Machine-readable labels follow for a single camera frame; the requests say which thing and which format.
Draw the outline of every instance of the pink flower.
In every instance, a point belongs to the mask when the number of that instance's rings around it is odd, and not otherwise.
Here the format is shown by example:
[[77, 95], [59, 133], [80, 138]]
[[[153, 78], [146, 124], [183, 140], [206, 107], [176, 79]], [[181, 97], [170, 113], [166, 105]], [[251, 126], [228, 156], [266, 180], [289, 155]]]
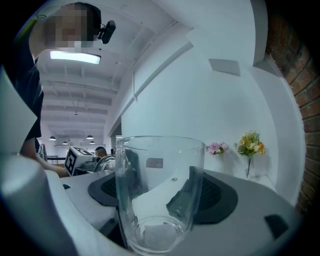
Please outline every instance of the pink flower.
[[224, 151], [227, 151], [229, 149], [228, 144], [226, 144], [224, 142], [220, 143], [220, 146], [223, 148]]
[[222, 143], [217, 143], [217, 142], [213, 142], [211, 143], [210, 146], [206, 147], [206, 151], [210, 154], [210, 155], [220, 155], [222, 153], [224, 153], [225, 151], [227, 151], [229, 148], [229, 146], [222, 142]]

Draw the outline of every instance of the fluorescent light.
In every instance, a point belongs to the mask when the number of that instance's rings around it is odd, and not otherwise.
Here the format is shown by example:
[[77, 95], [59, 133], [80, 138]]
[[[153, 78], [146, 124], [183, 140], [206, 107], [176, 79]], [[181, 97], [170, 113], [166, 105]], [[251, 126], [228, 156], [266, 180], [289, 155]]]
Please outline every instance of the fluorescent light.
[[70, 61], [78, 61], [78, 62], [88, 62], [92, 64], [98, 65], [100, 63], [101, 57], [94, 54], [89, 53], [81, 53], [81, 52], [68, 52], [61, 50], [51, 50], [50, 58], [52, 60], [70, 60]]

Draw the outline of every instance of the black pad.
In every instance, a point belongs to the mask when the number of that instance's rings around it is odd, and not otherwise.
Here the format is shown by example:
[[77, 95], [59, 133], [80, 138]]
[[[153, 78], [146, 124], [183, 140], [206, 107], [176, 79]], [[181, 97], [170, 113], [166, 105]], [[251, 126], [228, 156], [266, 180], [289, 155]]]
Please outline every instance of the black pad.
[[[115, 173], [91, 183], [88, 192], [103, 206], [118, 206]], [[194, 223], [219, 223], [235, 210], [237, 204], [238, 194], [231, 186], [204, 173], [199, 207], [194, 216]]]
[[272, 214], [264, 217], [274, 240], [280, 237], [289, 227], [285, 220], [278, 214]]

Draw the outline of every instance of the artificial flower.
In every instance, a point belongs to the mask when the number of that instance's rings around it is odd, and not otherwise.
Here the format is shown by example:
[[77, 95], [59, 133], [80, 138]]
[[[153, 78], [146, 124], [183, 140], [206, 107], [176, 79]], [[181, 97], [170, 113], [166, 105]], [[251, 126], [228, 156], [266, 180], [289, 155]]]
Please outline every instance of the artificial flower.
[[210, 154], [210, 155], [221, 155], [223, 154], [225, 151], [227, 151], [229, 148], [229, 146], [224, 143], [217, 143], [217, 142], [213, 142], [211, 143], [210, 146], [206, 147], [206, 151]]
[[260, 142], [260, 135], [256, 131], [245, 132], [239, 143], [235, 144], [235, 148], [241, 156], [248, 158], [248, 171], [246, 176], [249, 175], [250, 163], [252, 157], [256, 153], [264, 155], [266, 153], [265, 146]]

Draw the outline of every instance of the flower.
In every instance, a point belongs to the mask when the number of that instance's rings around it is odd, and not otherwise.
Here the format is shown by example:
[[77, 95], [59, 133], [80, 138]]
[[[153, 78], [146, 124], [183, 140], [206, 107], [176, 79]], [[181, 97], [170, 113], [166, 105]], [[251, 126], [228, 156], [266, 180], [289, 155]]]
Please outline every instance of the flower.
[[227, 151], [229, 149], [228, 144], [226, 144], [224, 142], [222, 142], [220, 145], [221, 145], [221, 147], [223, 148], [224, 151]]
[[240, 155], [249, 158], [256, 153], [265, 154], [264, 145], [260, 142], [259, 133], [256, 131], [246, 132], [239, 143], [235, 144], [235, 147]]
[[228, 144], [221, 142], [221, 143], [217, 143], [217, 142], [213, 142], [211, 143], [210, 146], [207, 146], [205, 148], [205, 150], [210, 154], [210, 155], [221, 155], [223, 154], [225, 151], [227, 151], [229, 149]]
[[258, 151], [261, 153], [261, 155], [264, 155], [266, 153], [265, 145], [262, 142], [259, 141], [258, 142], [258, 146], [259, 146]]

